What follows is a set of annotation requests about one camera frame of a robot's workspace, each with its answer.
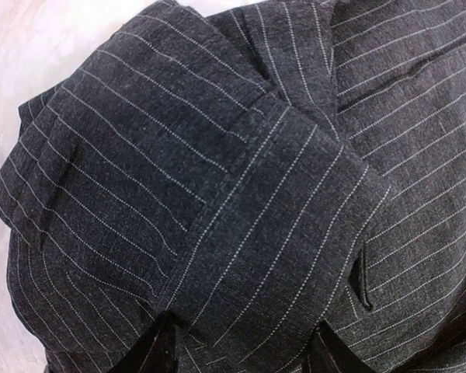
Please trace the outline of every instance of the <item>white surface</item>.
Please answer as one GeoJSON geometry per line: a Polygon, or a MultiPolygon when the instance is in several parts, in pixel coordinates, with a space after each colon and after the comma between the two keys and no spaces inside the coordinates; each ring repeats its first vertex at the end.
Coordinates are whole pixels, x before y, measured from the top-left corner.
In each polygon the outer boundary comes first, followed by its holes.
{"type": "MultiPolygon", "coordinates": [[[[152,0],[0,0],[0,167],[19,133],[17,107],[69,76],[152,0]]],[[[256,0],[182,0],[204,15],[256,0]]],[[[0,221],[0,373],[42,372],[43,348],[12,310],[0,221]]]]}

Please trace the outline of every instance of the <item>pinstripe fabric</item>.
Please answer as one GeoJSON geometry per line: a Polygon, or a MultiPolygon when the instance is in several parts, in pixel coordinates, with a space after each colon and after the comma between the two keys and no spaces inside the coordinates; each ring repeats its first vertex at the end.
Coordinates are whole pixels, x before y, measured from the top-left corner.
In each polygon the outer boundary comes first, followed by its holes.
{"type": "Polygon", "coordinates": [[[158,2],[19,112],[7,280],[56,373],[164,310],[179,372],[300,371],[322,320],[466,371],[466,1],[158,2]]]}

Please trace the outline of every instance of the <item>garment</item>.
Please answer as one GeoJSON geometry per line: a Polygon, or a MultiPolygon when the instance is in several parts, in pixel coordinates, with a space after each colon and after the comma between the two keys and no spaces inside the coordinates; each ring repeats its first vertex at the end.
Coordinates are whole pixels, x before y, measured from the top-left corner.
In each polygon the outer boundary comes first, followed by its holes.
{"type": "Polygon", "coordinates": [[[320,322],[466,371],[466,1],[158,2],[19,112],[9,290],[56,373],[164,311],[179,373],[296,371],[320,322]]]}

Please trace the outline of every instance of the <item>denim fabric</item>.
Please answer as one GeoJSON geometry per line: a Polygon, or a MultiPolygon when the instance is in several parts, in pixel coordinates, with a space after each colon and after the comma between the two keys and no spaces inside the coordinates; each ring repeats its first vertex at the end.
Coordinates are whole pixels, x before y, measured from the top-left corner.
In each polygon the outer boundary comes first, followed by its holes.
{"type": "Polygon", "coordinates": [[[157,2],[19,113],[9,290],[56,373],[164,311],[179,373],[301,369],[320,322],[466,371],[466,2],[157,2]]]}

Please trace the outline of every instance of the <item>white background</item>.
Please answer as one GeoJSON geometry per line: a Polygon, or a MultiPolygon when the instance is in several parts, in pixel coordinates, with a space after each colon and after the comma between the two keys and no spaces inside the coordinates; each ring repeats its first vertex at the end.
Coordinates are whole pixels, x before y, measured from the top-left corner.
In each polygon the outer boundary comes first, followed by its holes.
{"type": "MultiPolygon", "coordinates": [[[[0,167],[19,133],[17,107],[68,77],[152,0],[0,0],[0,167]]],[[[258,0],[182,0],[207,16],[258,0]]],[[[43,348],[12,310],[0,221],[0,373],[42,372],[43,348]]]]}

